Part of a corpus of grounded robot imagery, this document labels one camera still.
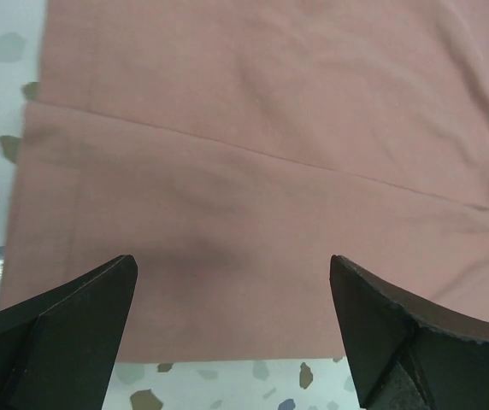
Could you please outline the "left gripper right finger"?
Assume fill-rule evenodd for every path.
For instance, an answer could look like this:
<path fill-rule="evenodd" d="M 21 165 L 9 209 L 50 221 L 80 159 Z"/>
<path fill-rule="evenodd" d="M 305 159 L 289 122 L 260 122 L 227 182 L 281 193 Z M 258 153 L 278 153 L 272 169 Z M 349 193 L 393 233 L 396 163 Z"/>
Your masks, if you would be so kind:
<path fill-rule="evenodd" d="M 331 259 L 330 286 L 362 409 L 489 409 L 489 322 L 340 255 Z"/>

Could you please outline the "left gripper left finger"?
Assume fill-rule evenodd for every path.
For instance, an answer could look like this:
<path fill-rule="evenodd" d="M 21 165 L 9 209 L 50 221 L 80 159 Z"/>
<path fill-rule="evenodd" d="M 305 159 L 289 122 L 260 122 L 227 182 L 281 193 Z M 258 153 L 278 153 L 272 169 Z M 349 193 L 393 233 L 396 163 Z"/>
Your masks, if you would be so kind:
<path fill-rule="evenodd" d="M 138 266 L 121 255 L 0 311 L 0 409 L 103 406 Z"/>

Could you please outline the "pink t shirt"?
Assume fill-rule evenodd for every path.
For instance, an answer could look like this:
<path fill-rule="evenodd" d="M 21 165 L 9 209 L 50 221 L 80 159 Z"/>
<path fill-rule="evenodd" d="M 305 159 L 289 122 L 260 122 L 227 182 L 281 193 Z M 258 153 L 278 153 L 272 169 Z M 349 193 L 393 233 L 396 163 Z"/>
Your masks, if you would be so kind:
<path fill-rule="evenodd" d="M 343 352 L 329 261 L 489 320 L 489 1 L 51 1 L 0 307 L 138 263 L 119 358 Z"/>

